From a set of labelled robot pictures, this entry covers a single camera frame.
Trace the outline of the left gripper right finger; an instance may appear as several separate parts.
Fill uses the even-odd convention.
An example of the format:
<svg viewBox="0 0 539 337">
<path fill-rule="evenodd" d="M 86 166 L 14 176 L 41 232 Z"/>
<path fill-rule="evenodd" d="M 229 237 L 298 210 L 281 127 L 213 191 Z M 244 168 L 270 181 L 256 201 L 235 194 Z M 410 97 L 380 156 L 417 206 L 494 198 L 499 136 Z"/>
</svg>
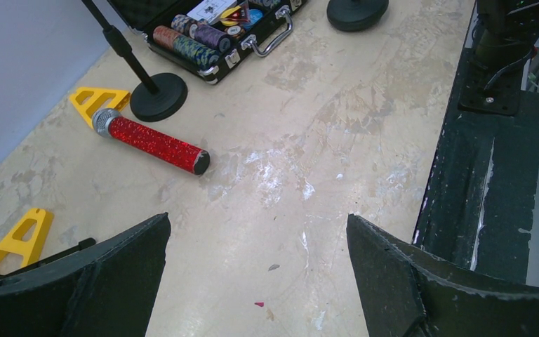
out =
<svg viewBox="0 0 539 337">
<path fill-rule="evenodd" d="M 466 270 L 354 214 L 346 233 L 370 336 L 539 336 L 539 287 Z"/>
</svg>

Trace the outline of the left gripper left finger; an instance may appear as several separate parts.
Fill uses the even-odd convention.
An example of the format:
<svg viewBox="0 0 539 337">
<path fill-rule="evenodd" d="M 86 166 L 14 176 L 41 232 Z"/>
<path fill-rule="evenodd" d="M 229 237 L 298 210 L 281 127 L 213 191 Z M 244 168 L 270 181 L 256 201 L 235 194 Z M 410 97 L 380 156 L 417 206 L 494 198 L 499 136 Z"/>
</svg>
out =
<svg viewBox="0 0 539 337">
<path fill-rule="evenodd" d="M 170 235 L 160 213 L 48 264 L 0 276 L 0 336 L 144 336 Z"/>
</svg>

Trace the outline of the black round-base clip stand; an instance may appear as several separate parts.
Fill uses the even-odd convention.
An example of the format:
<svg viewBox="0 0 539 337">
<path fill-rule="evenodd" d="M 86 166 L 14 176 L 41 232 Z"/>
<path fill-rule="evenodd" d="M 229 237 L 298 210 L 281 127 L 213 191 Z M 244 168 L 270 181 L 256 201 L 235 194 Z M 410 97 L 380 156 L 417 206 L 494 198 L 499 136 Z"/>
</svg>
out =
<svg viewBox="0 0 539 337">
<path fill-rule="evenodd" d="M 330 0 L 326 17 L 339 31 L 360 32 L 376 25 L 388 6 L 388 0 Z"/>
</svg>

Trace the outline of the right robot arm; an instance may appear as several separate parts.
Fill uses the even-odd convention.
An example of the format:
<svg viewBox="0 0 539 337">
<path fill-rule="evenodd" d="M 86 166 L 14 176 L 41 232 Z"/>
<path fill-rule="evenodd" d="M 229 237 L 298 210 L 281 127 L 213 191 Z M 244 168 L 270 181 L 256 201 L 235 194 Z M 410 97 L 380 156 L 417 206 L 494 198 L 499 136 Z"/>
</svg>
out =
<svg viewBox="0 0 539 337">
<path fill-rule="evenodd" d="M 534 56 L 539 1 L 477 1 L 476 7 L 484 30 L 474 40 L 473 62 L 487 77 L 482 81 L 482 91 L 487 92 Z"/>
</svg>

